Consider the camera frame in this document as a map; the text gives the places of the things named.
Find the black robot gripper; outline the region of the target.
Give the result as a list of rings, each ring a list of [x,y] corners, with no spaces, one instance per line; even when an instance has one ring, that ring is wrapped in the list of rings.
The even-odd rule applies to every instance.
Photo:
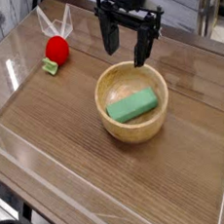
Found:
[[[135,30],[134,66],[142,67],[160,36],[163,7],[151,0],[96,0],[95,5],[105,51],[112,56],[119,48],[119,25]]]

